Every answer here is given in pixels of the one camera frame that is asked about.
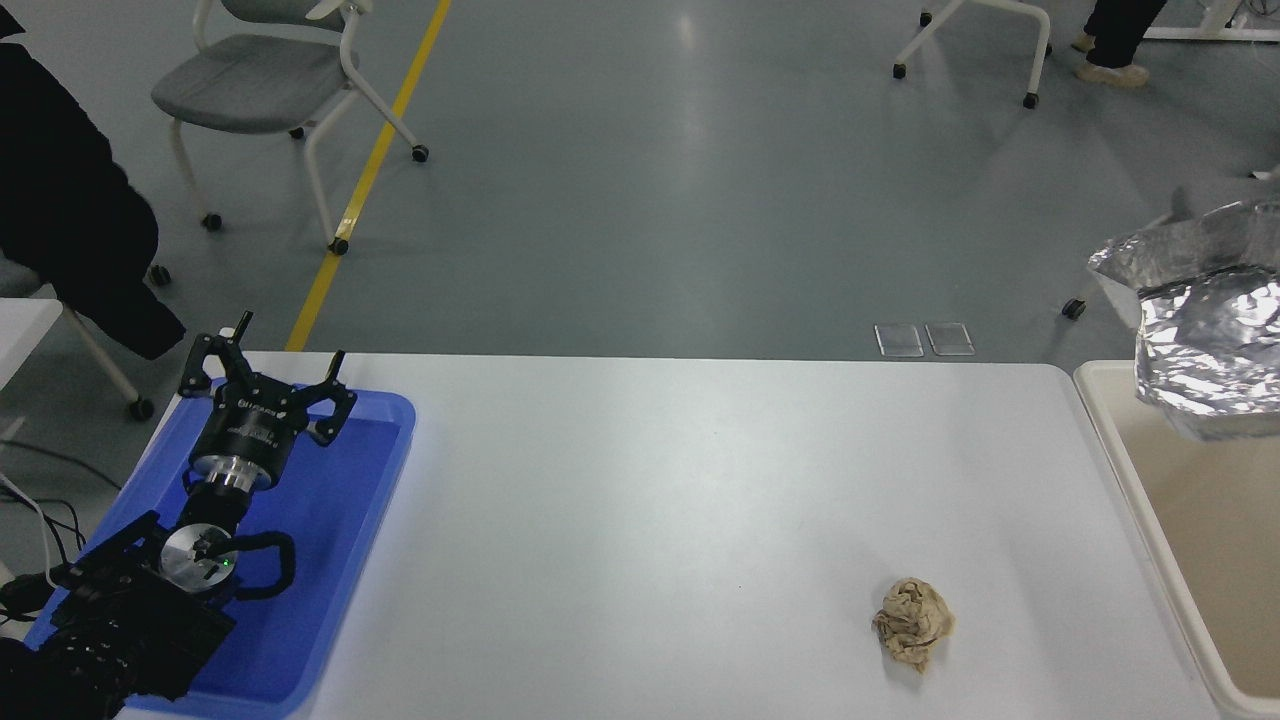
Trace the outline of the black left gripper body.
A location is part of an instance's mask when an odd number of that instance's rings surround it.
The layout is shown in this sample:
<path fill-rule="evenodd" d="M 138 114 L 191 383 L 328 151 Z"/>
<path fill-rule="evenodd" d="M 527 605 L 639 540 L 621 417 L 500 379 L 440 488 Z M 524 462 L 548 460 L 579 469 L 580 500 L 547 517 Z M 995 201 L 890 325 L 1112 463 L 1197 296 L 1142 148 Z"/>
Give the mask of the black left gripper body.
<path fill-rule="evenodd" d="M 264 471 L 282 471 L 308 423 L 291 386 L 251 388 L 228 380 L 212 392 L 212 413 L 196 441 L 196 464 L 239 457 Z"/>

